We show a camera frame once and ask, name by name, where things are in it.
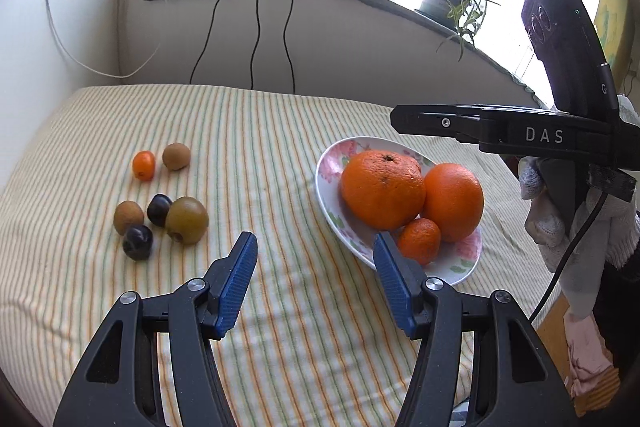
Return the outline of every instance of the spider plant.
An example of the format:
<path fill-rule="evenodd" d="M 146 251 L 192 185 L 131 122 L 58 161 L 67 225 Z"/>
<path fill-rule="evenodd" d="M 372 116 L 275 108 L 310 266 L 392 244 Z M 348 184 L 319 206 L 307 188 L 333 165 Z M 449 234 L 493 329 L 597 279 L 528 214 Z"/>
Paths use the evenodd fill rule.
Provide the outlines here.
<path fill-rule="evenodd" d="M 486 17 L 487 5 L 489 3 L 498 5 L 498 3 L 492 0 L 460 0 L 459 4 L 453 4 L 449 0 L 445 1 L 450 9 L 447 17 L 453 20 L 454 31 L 460 42 L 460 57 L 458 57 L 458 61 L 460 61 L 465 52 L 464 41 L 470 42 L 474 47 L 476 45 L 475 37 L 480 31 Z M 454 36 L 455 35 L 448 37 L 442 41 L 440 45 L 451 40 Z"/>

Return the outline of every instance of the potted plant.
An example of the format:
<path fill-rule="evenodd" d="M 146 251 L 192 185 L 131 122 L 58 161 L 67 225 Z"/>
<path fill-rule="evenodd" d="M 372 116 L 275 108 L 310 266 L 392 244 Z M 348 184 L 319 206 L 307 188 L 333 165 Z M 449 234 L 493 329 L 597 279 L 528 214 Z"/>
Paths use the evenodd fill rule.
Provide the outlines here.
<path fill-rule="evenodd" d="M 455 31 L 460 42 L 460 61 L 465 52 L 464 41 L 476 45 L 474 39 L 482 27 L 490 2 L 497 4 L 492 0 L 422 0 L 420 9 L 416 11 Z"/>

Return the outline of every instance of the white cable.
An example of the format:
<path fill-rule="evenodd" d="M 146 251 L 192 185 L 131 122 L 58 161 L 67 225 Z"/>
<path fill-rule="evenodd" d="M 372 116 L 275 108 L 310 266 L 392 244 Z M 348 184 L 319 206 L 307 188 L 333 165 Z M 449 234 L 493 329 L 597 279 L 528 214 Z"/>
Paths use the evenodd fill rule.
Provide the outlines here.
<path fill-rule="evenodd" d="M 165 5 L 168 6 L 168 2 L 167 0 L 164 0 Z M 158 49 L 160 49 L 160 45 L 162 44 L 162 33 L 160 34 L 160 41 L 158 42 L 158 45 L 156 46 L 156 48 L 154 49 L 154 52 L 151 54 L 151 56 L 145 60 L 141 66 L 139 66 L 137 69 L 135 69 L 135 71 L 133 71 L 133 73 L 129 73 L 129 74 L 124 74 L 122 76 L 117 75 L 117 74 L 109 74 L 109 73 L 102 73 L 101 71 L 97 71 L 94 70 L 94 68 L 90 68 L 89 66 L 87 66 L 86 64 L 83 64 L 82 62 L 80 62 L 80 60 L 78 60 L 77 58 L 75 58 L 67 48 L 65 48 L 65 45 L 62 43 L 62 40 L 60 39 L 60 35 L 58 34 L 58 31 L 56 30 L 56 25 L 53 22 L 53 15 L 51 14 L 51 6 L 49 4 L 49 0 L 44 0 L 45 6 L 46 6 L 46 11 L 47 11 L 47 19 L 49 20 L 49 26 L 51 28 L 51 31 L 53 33 L 53 36 L 56 40 L 56 44 L 60 47 L 60 49 L 62 51 L 65 52 L 65 54 L 67 54 L 69 56 L 69 58 L 71 58 L 71 60 L 73 60 L 76 64 L 78 64 L 78 66 L 82 66 L 84 69 L 92 71 L 93 73 L 97 73 L 97 74 L 101 74 L 102 76 L 108 76 L 110 78 L 129 78 L 131 76 L 133 76 L 134 74 L 138 73 L 138 71 L 140 71 L 142 68 L 144 68 L 147 63 L 154 58 L 154 56 L 156 55 L 156 53 L 158 52 Z"/>

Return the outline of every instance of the plate rim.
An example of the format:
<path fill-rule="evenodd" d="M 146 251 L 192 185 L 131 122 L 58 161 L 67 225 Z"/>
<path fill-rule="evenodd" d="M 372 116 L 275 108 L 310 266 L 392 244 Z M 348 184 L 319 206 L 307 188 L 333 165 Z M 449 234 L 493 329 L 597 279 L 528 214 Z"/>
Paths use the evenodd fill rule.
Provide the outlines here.
<path fill-rule="evenodd" d="M 322 210 L 322 215 L 324 216 L 324 219 L 329 224 L 329 227 L 331 227 L 331 229 L 335 233 L 335 235 L 338 237 L 338 240 L 340 240 L 340 242 L 343 245 L 345 245 L 345 247 L 347 247 L 351 251 L 351 253 L 356 257 L 356 259 L 358 259 L 362 263 L 366 264 L 373 271 L 378 271 L 376 269 L 376 264 L 373 261 L 370 261 L 367 257 L 364 257 L 359 251 L 355 250 L 349 243 L 347 243 L 346 241 L 344 241 L 342 239 L 342 234 L 340 233 L 340 230 L 334 225 L 334 222 L 331 220 L 331 218 L 329 217 L 329 215 L 328 215 L 328 213 L 326 211 L 326 208 L 324 206 L 324 200 L 322 199 L 322 197 L 320 195 L 320 188 L 319 188 L 319 184 L 318 184 L 318 176 L 319 176 L 319 173 L 320 173 L 320 164 L 322 163 L 322 160 L 324 159 L 324 156 L 335 145 L 337 145 L 338 143 L 341 143 L 341 142 L 344 142 L 344 141 L 347 141 L 347 140 L 358 140 L 358 139 L 362 139 L 362 138 L 364 138 L 364 139 L 383 140 L 385 142 L 394 143 L 394 144 L 400 145 L 402 147 L 406 147 L 407 149 L 419 154 L 423 158 L 427 158 L 434 165 L 437 165 L 437 163 L 434 162 L 431 158 L 429 158 L 429 157 L 425 156 L 424 154 L 422 154 L 421 152 L 415 150 L 413 147 L 409 147 L 408 145 L 405 145 L 403 143 L 395 142 L 393 140 L 382 138 L 380 136 L 350 136 L 350 137 L 347 137 L 347 138 L 342 138 L 340 140 L 336 140 L 329 147 L 327 147 L 324 150 L 324 152 L 322 152 L 320 157 L 318 158 L 318 162 L 316 163 L 316 172 L 314 174 L 314 185 L 316 186 L 316 198 L 318 198 L 318 203 L 320 204 L 320 209 Z M 481 228 L 480 224 L 478 224 L 478 226 L 476 227 L 475 230 L 478 230 L 478 233 L 480 235 L 480 245 L 482 245 L 482 228 Z M 469 271 L 459 281 L 457 281 L 456 283 L 452 284 L 451 286 L 456 286 L 456 285 L 462 283 L 467 277 L 469 277 L 476 270 L 476 267 L 478 267 L 478 263 L 480 262 L 480 257 L 481 256 L 482 256 L 482 246 L 480 248 L 480 253 L 478 254 L 478 258 L 476 259 L 474 265 L 469 269 Z"/>

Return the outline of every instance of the blue gripper pad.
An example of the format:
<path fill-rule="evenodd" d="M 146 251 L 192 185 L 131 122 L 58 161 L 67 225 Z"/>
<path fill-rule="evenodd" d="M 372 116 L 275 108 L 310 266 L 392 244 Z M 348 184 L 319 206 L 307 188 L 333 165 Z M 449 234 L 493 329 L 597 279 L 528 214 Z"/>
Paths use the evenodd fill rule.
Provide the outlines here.
<path fill-rule="evenodd" d="M 421 289 L 424 271 L 402 256 L 388 232 L 376 236 L 373 262 L 396 325 L 411 340 L 422 338 L 426 325 Z"/>
<path fill-rule="evenodd" d="M 258 259 L 258 241 L 250 232 L 242 232 L 227 257 L 212 264 L 214 281 L 210 281 L 210 293 L 218 296 L 218 317 L 213 326 L 217 338 L 236 325 L 240 306 L 249 287 Z"/>

